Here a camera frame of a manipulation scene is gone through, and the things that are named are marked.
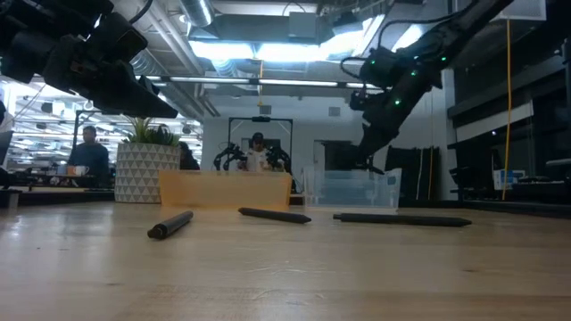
clear plastic bin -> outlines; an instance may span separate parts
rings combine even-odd
[[[305,206],[338,209],[383,209],[394,212],[399,208],[401,169],[379,175],[364,170],[303,169]]]

white geometric planter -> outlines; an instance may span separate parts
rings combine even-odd
[[[158,144],[119,144],[115,201],[160,203],[159,170],[179,169],[180,150]]]

wooden table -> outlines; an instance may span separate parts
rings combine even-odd
[[[571,221],[470,210],[454,229],[291,225],[197,211],[89,203],[0,214],[0,319],[568,320]]]

potted plant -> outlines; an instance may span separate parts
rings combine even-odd
[[[159,170],[178,169],[177,135],[166,126],[151,128],[152,119],[131,119],[133,132],[117,149],[115,201],[160,203]]]

orange translucent bin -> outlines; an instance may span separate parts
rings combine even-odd
[[[292,177],[277,172],[161,170],[159,184],[163,206],[288,210]]]

